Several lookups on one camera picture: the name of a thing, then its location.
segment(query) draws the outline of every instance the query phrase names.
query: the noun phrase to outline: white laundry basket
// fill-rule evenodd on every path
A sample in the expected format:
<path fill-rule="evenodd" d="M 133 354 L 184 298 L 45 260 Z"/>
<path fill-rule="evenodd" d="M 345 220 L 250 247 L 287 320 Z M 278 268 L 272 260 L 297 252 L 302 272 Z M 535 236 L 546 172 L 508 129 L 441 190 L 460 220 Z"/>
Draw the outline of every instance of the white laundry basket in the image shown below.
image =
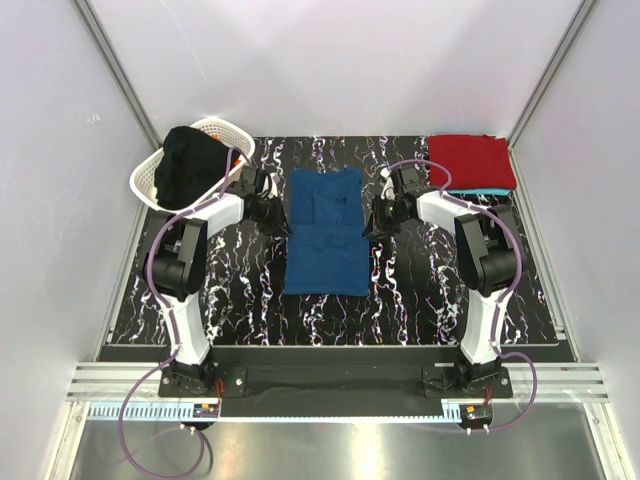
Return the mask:
<path fill-rule="evenodd" d="M 221 120 L 219 118 L 205 118 L 204 120 L 200 120 L 191 126 L 193 128 L 197 128 L 198 130 L 202 130 L 212 137 L 216 137 L 227 147 L 236 147 L 240 149 L 249 159 L 251 159 L 251 156 L 256 149 L 256 144 L 253 141 L 253 138 L 251 138 L 248 133 L 236 127 L 235 125 L 229 122 L 225 122 L 224 120 Z M 156 203 L 156 189 L 153 181 L 156 168 L 158 167 L 160 160 L 162 160 L 163 154 L 164 152 L 162 151 L 162 149 L 157 150 L 153 155 L 151 155 L 136 167 L 136 169 L 131 174 L 131 178 L 129 179 L 129 186 L 131 187 L 133 193 L 135 193 L 135 195 L 148 207 L 153 208 L 154 210 L 163 210 L 165 212 L 178 213 L 183 210 L 187 210 L 188 208 L 192 208 L 193 206 L 209 199 L 211 196 L 213 196 L 213 193 L 222 186 L 223 180 L 220 180 L 213 187 L 207 190 L 207 192 L 198 200 L 180 210 L 167 210 L 166 208 L 160 207 Z M 229 178 L 231 181 L 238 179 L 240 169 L 242 168 L 242 165 L 246 163 L 242 156 L 239 158 L 239 160 L 240 162 L 238 162 L 238 164 L 235 165 L 229 172 Z"/>

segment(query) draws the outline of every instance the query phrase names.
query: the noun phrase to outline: red cloth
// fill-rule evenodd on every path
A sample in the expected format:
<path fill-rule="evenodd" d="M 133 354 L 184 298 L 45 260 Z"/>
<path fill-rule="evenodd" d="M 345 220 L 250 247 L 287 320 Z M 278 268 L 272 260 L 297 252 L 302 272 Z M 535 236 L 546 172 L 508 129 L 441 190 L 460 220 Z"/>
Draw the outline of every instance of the red cloth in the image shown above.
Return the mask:
<path fill-rule="evenodd" d="M 449 190 L 505 188 L 515 190 L 507 140 L 473 135 L 435 135 L 429 137 L 429 159 L 451 172 Z M 441 187 L 447 174 L 431 168 L 431 185 Z"/>

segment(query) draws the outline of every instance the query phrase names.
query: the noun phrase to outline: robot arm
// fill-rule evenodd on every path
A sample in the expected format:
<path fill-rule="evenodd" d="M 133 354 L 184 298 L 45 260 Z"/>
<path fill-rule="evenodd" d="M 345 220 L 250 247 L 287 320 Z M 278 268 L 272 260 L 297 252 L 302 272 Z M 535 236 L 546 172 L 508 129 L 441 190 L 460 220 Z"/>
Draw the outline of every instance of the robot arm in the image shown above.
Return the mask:
<path fill-rule="evenodd" d="M 419 171 L 406 167 L 392 171 L 387 177 L 383 194 L 372 205 L 372 215 L 365 235 L 370 238 L 394 235 L 400 232 L 400 224 L 415 219 L 433 223 L 455 235 L 457 264 L 460 276 L 469 288 L 467 327 L 460 342 L 460 360 L 457 379 L 463 386 L 493 378 L 500 369 L 500 360 L 493 348 L 504 327 L 506 303 L 503 299 L 494 325 L 494 313 L 498 298 L 505 293 L 516 272 L 514 245 L 504 232 L 487 217 L 465 206 L 452 202 L 439 191 L 427 187 L 419 178 Z M 512 232 L 516 225 L 508 206 L 490 209 Z M 519 235 L 514 235 L 526 266 L 524 250 Z"/>
<path fill-rule="evenodd" d="M 145 281 L 146 263 L 152 243 L 172 214 L 151 212 L 142 244 L 137 273 Z M 206 276 L 207 241 L 224 228 L 253 220 L 265 235 L 288 235 L 289 226 L 277 187 L 269 174 L 244 166 L 238 180 L 216 202 L 178 221 L 162 239 L 153 262 L 154 284 L 165 295 L 169 308 L 161 304 L 172 350 L 178 347 L 169 320 L 173 310 L 180 332 L 178 354 L 170 368 L 174 378 L 195 388 L 210 388 L 215 380 L 213 362 L 205 362 L 211 346 L 200 316 L 198 290 Z"/>

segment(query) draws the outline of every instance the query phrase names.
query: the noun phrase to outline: white backdrop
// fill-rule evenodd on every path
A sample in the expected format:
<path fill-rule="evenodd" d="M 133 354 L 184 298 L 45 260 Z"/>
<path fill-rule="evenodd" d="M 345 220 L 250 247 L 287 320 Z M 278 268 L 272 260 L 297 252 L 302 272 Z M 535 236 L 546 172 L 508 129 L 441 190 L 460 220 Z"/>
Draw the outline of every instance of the white backdrop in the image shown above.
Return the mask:
<path fill-rule="evenodd" d="M 259 135 L 515 124 L 579 0 L 92 0 L 164 137 L 220 116 Z"/>
<path fill-rule="evenodd" d="M 42 463 L 105 326 L 146 143 L 71 2 L 0 7 L 0 478 Z"/>
<path fill-rule="evenodd" d="M 637 0 L 601 2 L 516 145 L 578 346 L 600 365 L 637 473 L 639 23 Z"/>

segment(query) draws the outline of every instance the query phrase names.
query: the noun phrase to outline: metal floor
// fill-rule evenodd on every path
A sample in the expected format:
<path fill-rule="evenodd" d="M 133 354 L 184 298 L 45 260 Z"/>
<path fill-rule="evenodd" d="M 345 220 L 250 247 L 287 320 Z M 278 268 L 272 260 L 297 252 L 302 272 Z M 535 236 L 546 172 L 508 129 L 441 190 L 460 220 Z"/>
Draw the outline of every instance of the metal floor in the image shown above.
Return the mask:
<path fill-rule="evenodd" d="M 516 415 L 496 405 L 495 423 Z M 127 422 L 133 451 L 167 422 Z M 206 430 L 214 462 L 194 479 L 603 479 L 587 417 L 579 405 L 536 405 L 518 426 L 467 437 L 457 427 L 403 424 L 219 423 Z M 187 470 L 199 443 L 174 432 L 149 443 L 136 459 L 155 473 Z M 113 421 L 88 421 L 74 480 L 142 478 L 128 463 Z"/>

